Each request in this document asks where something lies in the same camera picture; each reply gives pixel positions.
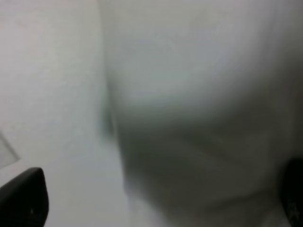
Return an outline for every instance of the white surface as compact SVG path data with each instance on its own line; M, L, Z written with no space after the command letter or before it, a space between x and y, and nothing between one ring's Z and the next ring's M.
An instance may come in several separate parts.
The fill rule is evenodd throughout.
M166 226L159 210L181 227L289 226L277 179L302 141L301 4L100 1L133 227Z
M101 139L102 36L94 0L0 0L0 128L21 160L45 171L46 227L123 227L118 154Z

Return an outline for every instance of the white cloth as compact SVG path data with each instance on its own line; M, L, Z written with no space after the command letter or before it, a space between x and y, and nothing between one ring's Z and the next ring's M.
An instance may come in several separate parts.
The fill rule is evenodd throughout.
M301 147L301 3L101 2L132 227L288 226L277 185Z

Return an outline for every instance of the dark object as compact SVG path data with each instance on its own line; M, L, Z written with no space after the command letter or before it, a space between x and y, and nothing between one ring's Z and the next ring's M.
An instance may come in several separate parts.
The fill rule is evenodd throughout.
M293 159L287 165L281 201L292 227L303 227L303 159Z
M30 168L0 188L1 227L43 227L48 195L41 168Z

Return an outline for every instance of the black object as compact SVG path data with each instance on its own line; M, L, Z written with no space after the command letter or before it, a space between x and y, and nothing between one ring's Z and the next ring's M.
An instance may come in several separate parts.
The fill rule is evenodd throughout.
M43 227L48 209L41 168L30 168L0 188L0 227Z
M281 202L292 227L303 227L303 159L293 159L287 165Z

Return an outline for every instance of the white wall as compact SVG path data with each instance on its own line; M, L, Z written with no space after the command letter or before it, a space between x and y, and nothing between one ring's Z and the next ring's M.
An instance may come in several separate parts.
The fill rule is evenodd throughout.
M0 129L21 157L6 171L43 167L47 227L125 226L118 154L100 133L98 3L0 0L0 50Z

